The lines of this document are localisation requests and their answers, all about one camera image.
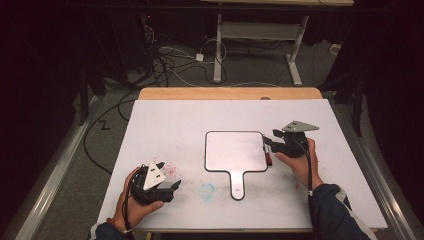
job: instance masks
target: wrist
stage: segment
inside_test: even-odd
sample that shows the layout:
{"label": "wrist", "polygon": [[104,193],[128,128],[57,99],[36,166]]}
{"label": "wrist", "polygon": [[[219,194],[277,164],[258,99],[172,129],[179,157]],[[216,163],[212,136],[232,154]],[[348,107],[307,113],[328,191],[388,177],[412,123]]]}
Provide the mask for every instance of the wrist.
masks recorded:
{"label": "wrist", "polygon": [[322,184],[324,184],[324,182],[319,176],[312,177],[312,190],[315,190],[315,188],[319,187]]}
{"label": "wrist", "polygon": [[125,231],[125,224],[123,223],[123,221],[121,223],[121,221],[115,220],[114,218],[107,218],[106,219],[106,222],[112,224],[116,228],[116,230],[118,230],[122,234],[125,234],[126,233],[126,231]]}

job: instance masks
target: wooden table edge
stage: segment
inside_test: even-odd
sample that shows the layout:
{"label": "wooden table edge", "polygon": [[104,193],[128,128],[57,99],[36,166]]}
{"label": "wooden table edge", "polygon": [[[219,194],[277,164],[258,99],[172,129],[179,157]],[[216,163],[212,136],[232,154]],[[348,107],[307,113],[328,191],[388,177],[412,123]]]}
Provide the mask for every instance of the wooden table edge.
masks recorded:
{"label": "wooden table edge", "polygon": [[168,87],[144,88],[139,100],[293,100],[322,99],[317,88]]}

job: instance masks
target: table surface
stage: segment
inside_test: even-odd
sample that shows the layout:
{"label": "table surface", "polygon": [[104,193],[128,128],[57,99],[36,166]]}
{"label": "table surface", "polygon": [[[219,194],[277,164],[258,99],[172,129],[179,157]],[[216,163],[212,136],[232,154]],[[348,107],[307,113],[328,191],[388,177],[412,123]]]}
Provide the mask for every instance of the table surface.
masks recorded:
{"label": "table surface", "polygon": [[144,88],[139,100],[322,99],[316,88]]}
{"label": "table surface", "polygon": [[202,0],[217,3],[248,3],[248,4],[279,4],[279,5],[307,5],[307,6],[352,6],[353,0]]}
{"label": "table surface", "polygon": [[[272,100],[260,101],[262,97]],[[331,106],[317,89],[146,88],[140,99],[134,104],[99,222],[113,214],[128,172],[141,163],[163,161],[168,184],[177,180],[182,180],[182,184],[175,199],[147,216],[136,230],[311,231],[306,189],[290,168],[273,155],[274,165],[266,172],[245,175],[246,195],[241,201],[230,196],[228,174],[204,169],[208,131],[255,130],[272,136],[273,128],[299,120],[320,127],[307,135],[319,143],[317,154],[323,178],[343,186],[355,213],[365,224],[377,229],[387,227]],[[258,211],[258,206],[267,207]]]}

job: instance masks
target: white paper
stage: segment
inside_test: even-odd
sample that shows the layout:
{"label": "white paper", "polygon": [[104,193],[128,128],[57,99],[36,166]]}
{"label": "white paper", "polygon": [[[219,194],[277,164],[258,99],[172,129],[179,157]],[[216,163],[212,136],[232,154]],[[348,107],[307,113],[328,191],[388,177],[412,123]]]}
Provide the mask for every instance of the white paper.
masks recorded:
{"label": "white paper", "polygon": [[227,173],[204,168],[209,131],[258,131],[293,120],[318,126],[306,132],[316,141],[319,172],[341,186],[353,211],[370,228],[387,228],[373,194],[327,100],[141,100],[133,107],[98,222],[113,216],[127,175],[141,164],[165,162],[172,184],[182,180],[174,200],[143,219],[143,230],[281,230],[311,228],[306,189],[289,167],[271,154],[266,172],[244,175],[245,197],[230,194]]}

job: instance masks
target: hand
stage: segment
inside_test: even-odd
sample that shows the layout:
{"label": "hand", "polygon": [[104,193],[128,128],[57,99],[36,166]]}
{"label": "hand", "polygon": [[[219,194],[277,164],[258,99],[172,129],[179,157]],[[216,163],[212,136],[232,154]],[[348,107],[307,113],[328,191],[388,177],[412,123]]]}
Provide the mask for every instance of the hand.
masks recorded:
{"label": "hand", "polygon": [[[140,167],[137,167],[136,169],[134,169],[125,179],[124,190],[119,196],[118,203],[116,204],[116,211],[115,211],[115,215],[113,216],[113,220],[115,224],[121,229],[125,229],[125,221],[124,221],[124,217],[122,216],[122,204],[125,201],[125,193],[127,191],[127,186],[130,182],[131,177],[139,169]],[[129,197],[128,198],[128,221],[131,224],[131,228],[138,225],[145,216],[158,210],[162,206],[163,206],[162,201],[156,201],[149,205],[143,206],[143,205],[140,205],[137,201],[135,201],[133,197]]]}
{"label": "hand", "polygon": [[[319,185],[324,182],[318,175],[318,158],[315,152],[315,141],[308,138],[309,145],[309,155],[311,157],[311,168],[312,168],[312,190],[314,190]],[[287,164],[291,169],[293,174],[302,182],[303,185],[308,187],[308,159],[306,155],[303,155],[299,158],[290,158],[284,153],[277,152],[275,156],[281,160],[283,163]]]}

